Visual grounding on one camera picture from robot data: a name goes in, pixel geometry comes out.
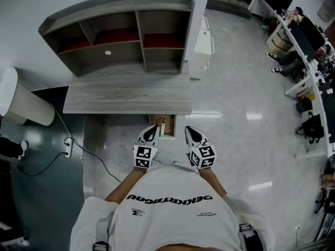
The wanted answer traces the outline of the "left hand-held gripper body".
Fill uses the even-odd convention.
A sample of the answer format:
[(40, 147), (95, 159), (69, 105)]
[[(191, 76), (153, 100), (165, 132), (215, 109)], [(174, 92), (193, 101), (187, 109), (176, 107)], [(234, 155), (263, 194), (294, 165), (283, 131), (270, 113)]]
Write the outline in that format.
[(158, 148), (147, 143), (137, 142), (133, 146), (134, 167), (149, 169), (156, 161)]

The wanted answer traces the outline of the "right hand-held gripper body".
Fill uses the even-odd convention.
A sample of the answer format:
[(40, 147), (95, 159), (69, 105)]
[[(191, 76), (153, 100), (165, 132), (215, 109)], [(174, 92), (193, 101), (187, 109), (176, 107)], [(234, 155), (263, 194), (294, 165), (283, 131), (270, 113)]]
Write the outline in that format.
[(197, 147), (188, 148), (188, 158), (191, 166), (196, 166), (198, 169), (204, 169), (214, 165), (217, 159), (217, 154), (213, 145), (200, 144)]

